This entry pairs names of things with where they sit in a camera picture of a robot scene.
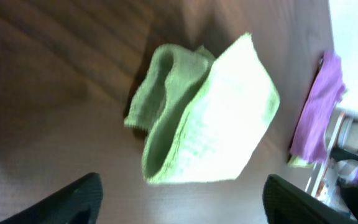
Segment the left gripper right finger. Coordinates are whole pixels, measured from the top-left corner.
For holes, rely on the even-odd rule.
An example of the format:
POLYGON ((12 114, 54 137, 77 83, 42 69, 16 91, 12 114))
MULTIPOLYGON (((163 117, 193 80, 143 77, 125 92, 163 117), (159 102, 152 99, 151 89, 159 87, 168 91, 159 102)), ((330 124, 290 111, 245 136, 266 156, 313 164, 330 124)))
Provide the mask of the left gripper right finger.
POLYGON ((276 174, 267 177, 262 200, 269 224, 356 223, 276 174))

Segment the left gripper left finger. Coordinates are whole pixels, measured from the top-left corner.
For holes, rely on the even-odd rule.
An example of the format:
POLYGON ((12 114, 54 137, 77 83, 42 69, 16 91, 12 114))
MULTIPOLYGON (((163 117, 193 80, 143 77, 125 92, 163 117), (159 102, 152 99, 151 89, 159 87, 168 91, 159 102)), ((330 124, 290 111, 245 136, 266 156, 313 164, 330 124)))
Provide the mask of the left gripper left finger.
POLYGON ((101 177, 90 172, 0 224, 95 224, 102 199, 101 177))

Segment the green microfiber cloth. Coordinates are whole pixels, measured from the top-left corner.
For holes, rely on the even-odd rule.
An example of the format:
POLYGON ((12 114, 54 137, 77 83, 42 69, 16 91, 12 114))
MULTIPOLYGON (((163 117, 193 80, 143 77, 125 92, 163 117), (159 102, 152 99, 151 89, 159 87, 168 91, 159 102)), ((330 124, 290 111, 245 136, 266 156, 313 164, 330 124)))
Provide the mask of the green microfiber cloth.
POLYGON ((147 133, 141 165, 148 184, 234 180, 279 106, 246 33, 219 57, 204 47, 159 46, 124 125, 147 133))

